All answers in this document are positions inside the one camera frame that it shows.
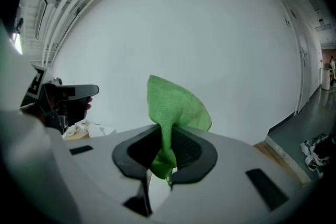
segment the white wall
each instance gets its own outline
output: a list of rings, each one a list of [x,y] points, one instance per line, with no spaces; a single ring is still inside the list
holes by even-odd
[[[99,85],[88,119],[118,132],[151,123],[154,74],[203,101],[211,132],[256,144],[299,96],[285,18],[280,0],[103,0],[69,34],[54,74]]]

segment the gray floor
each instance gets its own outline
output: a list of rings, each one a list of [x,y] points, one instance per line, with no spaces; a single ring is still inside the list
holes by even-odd
[[[318,174],[305,165],[306,156],[300,149],[300,143],[321,133],[335,132],[335,120],[336,87],[331,87],[330,91],[319,89],[299,114],[276,128],[269,136],[302,167],[311,180],[316,180]]]

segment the green microfiber towel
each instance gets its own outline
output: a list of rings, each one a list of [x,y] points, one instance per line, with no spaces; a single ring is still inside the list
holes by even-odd
[[[189,126],[203,131],[211,127],[211,118],[204,104],[188,90],[165,79],[150,75],[147,83],[149,117],[161,126],[161,149],[151,171],[161,179],[169,179],[176,167],[171,148],[172,126]]]

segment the green cloth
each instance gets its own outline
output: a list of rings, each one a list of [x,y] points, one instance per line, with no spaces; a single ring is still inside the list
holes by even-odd
[[[165,79],[150,75],[147,83],[148,114],[161,126],[161,149],[151,165],[151,171],[161,179],[171,175],[176,167],[171,148],[172,126],[189,126],[203,131],[211,127],[211,118],[204,104],[188,90]]]

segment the hallway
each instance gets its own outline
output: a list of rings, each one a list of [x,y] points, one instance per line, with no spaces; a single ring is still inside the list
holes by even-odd
[[[316,171],[305,164],[305,155],[300,149],[303,140],[311,140],[325,133],[335,133],[336,128],[336,87],[330,91],[317,90],[303,110],[268,136],[276,142],[310,177],[318,179]]]

